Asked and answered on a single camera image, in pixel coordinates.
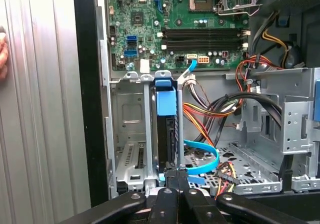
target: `screw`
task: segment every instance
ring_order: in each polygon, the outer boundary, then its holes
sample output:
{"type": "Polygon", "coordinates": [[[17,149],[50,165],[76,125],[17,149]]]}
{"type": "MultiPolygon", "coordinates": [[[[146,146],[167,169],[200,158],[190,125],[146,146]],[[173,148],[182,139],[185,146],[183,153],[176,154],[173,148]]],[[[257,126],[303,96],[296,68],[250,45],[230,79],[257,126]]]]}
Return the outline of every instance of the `screw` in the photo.
{"type": "Polygon", "coordinates": [[[230,196],[230,195],[228,195],[228,194],[226,194],[226,195],[223,195],[224,197],[224,199],[226,199],[226,200],[232,200],[232,196],[230,196]]]}
{"type": "Polygon", "coordinates": [[[170,189],[165,189],[164,193],[165,193],[165,194],[171,194],[172,191],[171,191],[170,189]]]}
{"type": "Polygon", "coordinates": [[[192,194],[192,195],[195,195],[197,193],[197,191],[195,189],[190,189],[189,193],[192,194]]]}
{"type": "Polygon", "coordinates": [[[132,196],[131,196],[131,199],[139,199],[140,196],[137,194],[137,193],[134,193],[132,196]]]}

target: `green circuit board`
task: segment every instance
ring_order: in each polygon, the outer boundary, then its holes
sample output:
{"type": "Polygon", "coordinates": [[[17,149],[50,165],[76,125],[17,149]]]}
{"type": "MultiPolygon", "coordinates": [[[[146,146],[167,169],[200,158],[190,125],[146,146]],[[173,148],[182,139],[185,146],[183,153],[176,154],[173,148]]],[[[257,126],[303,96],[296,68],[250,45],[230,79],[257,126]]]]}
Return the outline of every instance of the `green circuit board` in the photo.
{"type": "MultiPolygon", "coordinates": [[[[248,1],[227,0],[227,3],[233,7],[248,1]]],[[[147,60],[151,71],[185,69],[190,63],[187,55],[196,55],[195,58],[209,57],[205,63],[198,64],[198,69],[220,70],[236,67],[243,59],[244,50],[241,45],[238,49],[226,51],[191,47],[171,51],[163,47],[161,32],[164,28],[248,28],[246,15],[219,16],[215,13],[218,2],[219,0],[108,0],[112,69],[139,70],[141,59],[147,60]],[[136,56],[125,55],[128,36],[137,37],[137,45],[134,47],[136,56]]]]}

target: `motherboard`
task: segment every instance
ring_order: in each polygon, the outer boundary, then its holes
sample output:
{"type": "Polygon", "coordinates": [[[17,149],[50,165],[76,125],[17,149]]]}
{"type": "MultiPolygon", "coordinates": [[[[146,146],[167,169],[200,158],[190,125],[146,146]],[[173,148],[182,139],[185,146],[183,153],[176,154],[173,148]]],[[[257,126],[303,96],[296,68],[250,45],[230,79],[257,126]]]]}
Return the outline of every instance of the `motherboard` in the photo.
{"type": "Polygon", "coordinates": [[[247,52],[250,0],[108,0],[113,70],[198,70],[236,67],[247,52]]]}

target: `blue sata port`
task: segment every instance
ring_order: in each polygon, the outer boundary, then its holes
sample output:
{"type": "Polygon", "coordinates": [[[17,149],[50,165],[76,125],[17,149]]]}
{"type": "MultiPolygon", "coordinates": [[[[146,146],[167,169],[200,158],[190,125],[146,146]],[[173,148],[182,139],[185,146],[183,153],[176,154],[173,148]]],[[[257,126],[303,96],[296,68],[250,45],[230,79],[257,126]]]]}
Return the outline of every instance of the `blue sata port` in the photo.
{"type": "Polygon", "coordinates": [[[133,43],[133,42],[137,42],[138,41],[138,37],[136,35],[128,35],[126,37],[126,41],[128,43],[133,43]]]}
{"type": "Polygon", "coordinates": [[[136,57],[136,56],[138,56],[138,51],[137,50],[125,50],[123,55],[125,57],[136,57]]]}

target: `finger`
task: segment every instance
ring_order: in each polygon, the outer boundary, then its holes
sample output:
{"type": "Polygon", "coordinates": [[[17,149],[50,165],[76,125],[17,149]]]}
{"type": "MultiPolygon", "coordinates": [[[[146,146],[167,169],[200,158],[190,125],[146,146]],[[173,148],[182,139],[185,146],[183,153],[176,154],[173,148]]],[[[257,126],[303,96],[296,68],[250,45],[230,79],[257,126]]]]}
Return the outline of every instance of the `finger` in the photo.
{"type": "Polygon", "coordinates": [[[8,45],[5,43],[3,46],[4,47],[0,52],[0,69],[2,69],[5,63],[7,62],[6,60],[8,59],[8,55],[9,55],[8,45]]]}
{"type": "Polygon", "coordinates": [[[8,67],[6,65],[0,70],[0,81],[4,80],[8,74],[8,67]]]}
{"type": "Polygon", "coordinates": [[[5,33],[0,33],[0,51],[3,48],[6,41],[7,41],[7,36],[5,35],[5,33]]]}

